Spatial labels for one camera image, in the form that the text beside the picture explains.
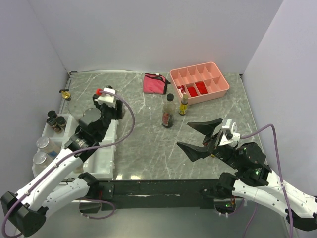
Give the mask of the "tall glass oil bottle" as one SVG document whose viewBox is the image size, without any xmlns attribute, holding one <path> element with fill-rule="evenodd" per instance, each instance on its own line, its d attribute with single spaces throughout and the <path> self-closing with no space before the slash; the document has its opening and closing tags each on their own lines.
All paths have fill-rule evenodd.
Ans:
<svg viewBox="0 0 317 238">
<path fill-rule="evenodd" d="M 84 116 L 87 106 L 74 99 L 69 89 L 61 89 L 59 92 L 66 101 L 69 113 L 79 123 L 80 119 Z"/>
</svg>

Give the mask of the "yellow label sauce bottle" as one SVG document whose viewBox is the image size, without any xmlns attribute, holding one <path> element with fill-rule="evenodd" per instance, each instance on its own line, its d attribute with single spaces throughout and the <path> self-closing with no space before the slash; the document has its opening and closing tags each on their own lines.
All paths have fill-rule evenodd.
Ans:
<svg viewBox="0 0 317 238">
<path fill-rule="evenodd" d="M 188 95 L 184 94 L 180 103 L 180 108 L 179 108 L 179 114 L 184 116 L 187 113 L 187 109 L 188 109 Z"/>
</svg>

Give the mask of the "white plastic divided tray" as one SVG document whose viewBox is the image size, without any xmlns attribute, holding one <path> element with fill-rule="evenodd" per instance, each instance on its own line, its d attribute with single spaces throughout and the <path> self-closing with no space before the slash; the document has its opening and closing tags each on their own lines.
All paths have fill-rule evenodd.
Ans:
<svg viewBox="0 0 317 238">
<path fill-rule="evenodd" d="M 50 149 L 38 148 L 38 152 L 43 151 L 47 154 L 48 160 L 54 159 L 61 149 L 64 147 L 65 143 L 70 139 L 75 133 L 78 126 L 76 119 L 71 114 L 59 114 L 60 117 L 65 119 L 65 126 L 61 132 L 56 133 L 52 127 L 48 124 L 45 125 L 42 137 L 47 137 L 49 139 Z M 108 131 L 101 145 L 106 145 L 113 143 L 117 139 L 118 121 L 113 120 L 109 126 Z M 98 149 L 93 155 L 91 155 L 88 160 L 84 162 L 82 166 L 71 171 L 65 179 L 75 178 L 79 174 L 88 172 L 98 179 L 111 179 L 113 178 L 114 169 L 114 154 L 116 151 L 116 146 L 105 147 Z"/>
</svg>

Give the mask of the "spice jar black lid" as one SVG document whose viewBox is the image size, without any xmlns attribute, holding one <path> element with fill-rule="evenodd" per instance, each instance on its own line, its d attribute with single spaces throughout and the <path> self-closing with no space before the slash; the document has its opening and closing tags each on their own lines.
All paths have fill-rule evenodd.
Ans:
<svg viewBox="0 0 317 238">
<path fill-rule="evenodd" d="M 61 133 L 62 129 L 59 127 L 58 123 L 56 122 L 55 118 L 49 117 L 46 120 L 46 123 L 53 129 L 55 133 Z"/>
</svg>

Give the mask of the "dark soy sauce bottle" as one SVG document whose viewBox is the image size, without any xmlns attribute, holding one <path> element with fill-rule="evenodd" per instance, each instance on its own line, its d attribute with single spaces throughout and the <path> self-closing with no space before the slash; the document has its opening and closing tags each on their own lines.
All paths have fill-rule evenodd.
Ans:
<svg viewBox="0 0 317 238">
<path fill-rule="evenodd" d="M 166 99 L 167 101 L 164 103 L 162 109 L 162 125 L 166 128 L 171 128 L 174 125 L 176 104 L 174 102 L 173 94 L 167 94 Z"/>
</svg>

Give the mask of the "glass oil bottle gold spout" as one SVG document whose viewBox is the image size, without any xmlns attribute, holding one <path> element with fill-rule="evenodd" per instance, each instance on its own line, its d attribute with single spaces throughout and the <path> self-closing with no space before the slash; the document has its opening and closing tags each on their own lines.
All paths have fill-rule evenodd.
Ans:
<svg viewBox="0 0 317 238">
<path fill-rule="evenodd" d="M 116 101 L 116 117 L 117 119 L 123 119 L 126 112 L 125 104 L 121 100 Z"/>
</svg>

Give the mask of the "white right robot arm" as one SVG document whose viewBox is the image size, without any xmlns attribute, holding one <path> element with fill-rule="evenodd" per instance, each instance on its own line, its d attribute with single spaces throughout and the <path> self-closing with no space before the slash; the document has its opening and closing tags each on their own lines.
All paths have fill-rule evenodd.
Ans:
<svg viewBox="0 0 317 238">
<path fill-rule="evenodd" d="M 207 122 L 189 122 L 204 135 L 202 146 L 184 142 L 177 145 L 190 161 L 216 157 L 235 170 L 222 173 L 218 183 L 204 188 L 202 194 L 216 199 L 242 197 L 265 206 L 284 217 L 291 228 L 313 231 L 317 228 L 317 198 L 292 186 L 267 163 L 266 155 L 255 142 L 238 145 L 241 136 L 233 119 L 218 118 Z"/>
</svg>

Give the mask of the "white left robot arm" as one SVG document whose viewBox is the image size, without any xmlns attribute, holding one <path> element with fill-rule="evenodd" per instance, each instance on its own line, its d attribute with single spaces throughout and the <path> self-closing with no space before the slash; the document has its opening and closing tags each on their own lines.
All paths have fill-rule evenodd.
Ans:
<svg viewBox="0 0 317 238">
<path fill-rule="evenodd" d="M 122 119 L 124 109 L 130 109 L 123 99 L 116 100 L 114 105 L 98 101 L 94 104 L 83 113 L 75 133 L 49 165 L 23 188 L 17 192 L 8 191 L 1 197 L 3 237 L 9 237 L 5 231 L 7 222 L 11 222 L 21 235 L 29 237 L 43 226 L 50 215 L 73 200 L 95 201 L 99 197 L 99 182 L 88 172 L 81 173 L 73 182 L 57 189 L 68 174 L 103 147 L 101 142 L 112 120 Z"/>
</svg>

